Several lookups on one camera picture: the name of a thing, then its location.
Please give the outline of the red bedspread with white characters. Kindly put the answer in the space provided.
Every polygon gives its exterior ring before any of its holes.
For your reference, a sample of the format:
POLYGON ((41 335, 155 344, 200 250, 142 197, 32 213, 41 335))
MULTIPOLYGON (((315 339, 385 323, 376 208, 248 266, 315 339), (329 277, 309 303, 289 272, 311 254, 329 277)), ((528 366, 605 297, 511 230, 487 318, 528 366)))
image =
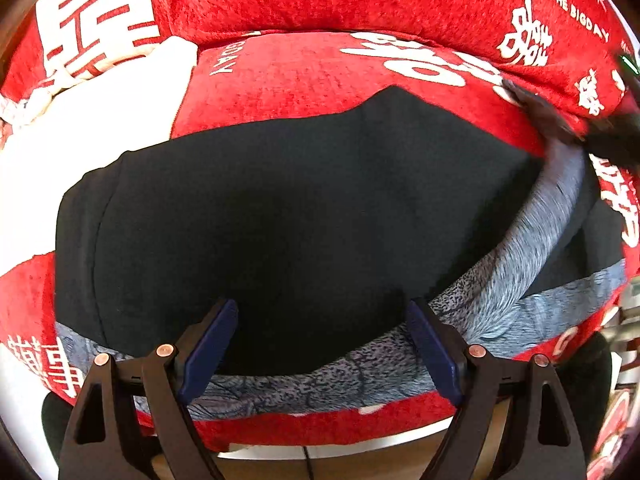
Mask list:
MULTIPOLYGON (((33 386, 73 402, 88 370, 73 365, 55 328, 55 241, 65 193, 122 154, 224 127, 352 110, 399 87, 506 142, 540 155, 546 138, 504 88, 521 84, 484 58, 388 32, 255 35, 198 50, 180 38, 62 92, 1 155, 1 342, 33 386)), ((541 94, 536 89, 522 86, 541 94)), ((578 136, 605 116, 561 110, 578 136)), ((600 196, 624 222, 626 278, 585 321, 517 356, 559 361, 597 329, 637 269, 638 202, 628 179, 588 155, 600 196)), ((438 422, 451 414, 435 388, 412 398, 328 412, 195 418, 206 443, 355 444, 438 422)))

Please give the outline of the black pants with patterned waistband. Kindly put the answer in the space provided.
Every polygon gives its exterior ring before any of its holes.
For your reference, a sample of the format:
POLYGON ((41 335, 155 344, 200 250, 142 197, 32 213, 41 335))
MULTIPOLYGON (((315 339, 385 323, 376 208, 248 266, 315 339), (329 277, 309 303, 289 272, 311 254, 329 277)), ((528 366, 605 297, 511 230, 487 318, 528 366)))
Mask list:
POLYGON ((580 148, 529 154, 393 86, 85 174, 58 211, 55 328, 88 370, 176 341, 227 298, 238 326, 195 418, 364 408, 434 388, 408 304, 517 356, 623 284, 623 229, 580 148))

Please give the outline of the red quilt roll with characters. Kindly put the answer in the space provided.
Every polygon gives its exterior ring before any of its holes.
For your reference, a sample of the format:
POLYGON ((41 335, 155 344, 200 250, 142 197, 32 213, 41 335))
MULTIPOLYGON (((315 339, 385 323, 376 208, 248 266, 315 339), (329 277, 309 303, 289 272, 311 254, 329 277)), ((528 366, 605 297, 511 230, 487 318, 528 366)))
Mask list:
POLYGON ((1 91, 23 101, 169 36, 212 46, 260 30, 372 30, 438 44, 484 58, 576 116, 605 116, 623 101, 614 54, 629 38, 608 0, 39 0, 1 91))

